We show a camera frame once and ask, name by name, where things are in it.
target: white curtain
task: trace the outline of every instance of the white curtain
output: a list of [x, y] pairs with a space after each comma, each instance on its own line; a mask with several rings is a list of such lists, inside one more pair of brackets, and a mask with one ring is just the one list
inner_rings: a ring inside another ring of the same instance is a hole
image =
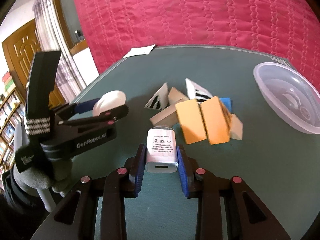
[[36, 0], [33, 12], [41, 50], [61, 50], [56, 85], [65, 100], [70, 102], [86, 85], [64, 40], [53, 0]]

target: triangular wooden block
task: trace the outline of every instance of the triangular wooden block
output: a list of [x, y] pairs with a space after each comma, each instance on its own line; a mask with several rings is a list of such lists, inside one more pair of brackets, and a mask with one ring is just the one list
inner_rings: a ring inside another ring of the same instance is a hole
[[183, 101], [189, 100], [189, 98], [186, 95], [181, 93], [175, 87], [172, 87], [168, 95], [169, 104], [174, 105], [180, 99], [183, 99]]
[[231, 128], [230, 128], [230, 138], [236, 140], [242, 140], [242, 133], [243, 133], [243, 124], [236, 117], [235, 114], [231, 115]]
[[[183, 102], [183, 99], [178, 100], [176, 103]], [[160, 113], [150, 118], [153, 126], [163, 125], [167, 127], [172, 127], [179, 122], [176, 106], [175, 104], [168, 106], [166, 109], [162, 110]]]

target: table surface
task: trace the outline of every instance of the table surface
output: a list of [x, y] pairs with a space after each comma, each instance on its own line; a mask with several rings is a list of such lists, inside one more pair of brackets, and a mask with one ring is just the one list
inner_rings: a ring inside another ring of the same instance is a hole
[[[188, 156], [216, 176], [242, 177], [292, 240], [300, 239], [320, 210], [320, 136], [295, 130], [269, 107], [253, 77], [253, 68], [261, 62], [289, 64], [260, 52], [199, 45], [158, 47], [149, 55], [121, 59], [75, 100], [121, 90], [126, 93], [129, 114], [117, 122], [115, 140], [74, 158], [74, 181], [84, 175], [106, 176], [134, 156], [138, 145], [146, 143], [152, 127], [149, 119], [158, 113], [144, 108], [145, 104], [165, 82], [169, 89], [174, 86], [186, 94], [185, 78], [189, 78], [213, 95], [233, 100], [233, 112], [244, 124], [243, 140], [186, 145], [177, 124], [177, 144], [183, 144]], [[184, 197], [177, 172], [145, 172], [138, 198], [126, 199], [125, 211], [129, 240], [194, 239], [197, 199]]]

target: white round object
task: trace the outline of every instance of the white round object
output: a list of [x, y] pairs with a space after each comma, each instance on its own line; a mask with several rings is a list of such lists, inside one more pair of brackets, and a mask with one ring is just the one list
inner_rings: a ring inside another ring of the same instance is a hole
[[125, 93], [119, 90], [110, 91], [104, 94], [92, 109], [92, 115], [98, 116], [100, 113], [125, 104]]
[[300, 73], [273, 62], [253, 70], [259, 89], [271, 108], [303, 133], [320, 134], [320, 94]]

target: pink quilted blanket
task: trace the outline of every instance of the pink quilted blanket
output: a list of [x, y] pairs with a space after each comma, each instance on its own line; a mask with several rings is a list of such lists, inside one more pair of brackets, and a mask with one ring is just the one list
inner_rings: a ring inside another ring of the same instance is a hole
[[231, 45], [286, 57], [320, 90], [320, 23], [305, 0], [75, 0], [99, 73], [132, 47]]

